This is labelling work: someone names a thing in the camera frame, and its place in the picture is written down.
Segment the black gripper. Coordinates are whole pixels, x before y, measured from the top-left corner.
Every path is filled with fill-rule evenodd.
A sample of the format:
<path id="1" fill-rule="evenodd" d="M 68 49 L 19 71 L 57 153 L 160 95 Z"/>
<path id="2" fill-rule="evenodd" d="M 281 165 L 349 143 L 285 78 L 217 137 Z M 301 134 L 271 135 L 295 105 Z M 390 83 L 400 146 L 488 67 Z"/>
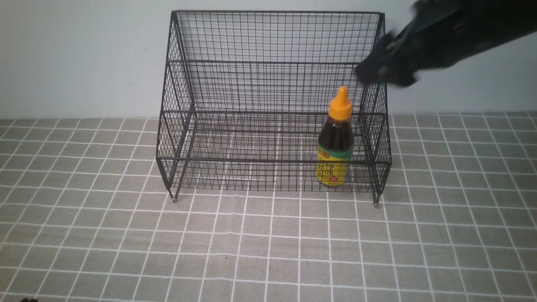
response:
<path id="1" fill-rule="evenodd" d="M 355 67 L 364 85 L 416 83 L 420 70 L 459 61 L 536 32 L 535 0 L 417 0 L 397 36 L 388 32 Z"/>

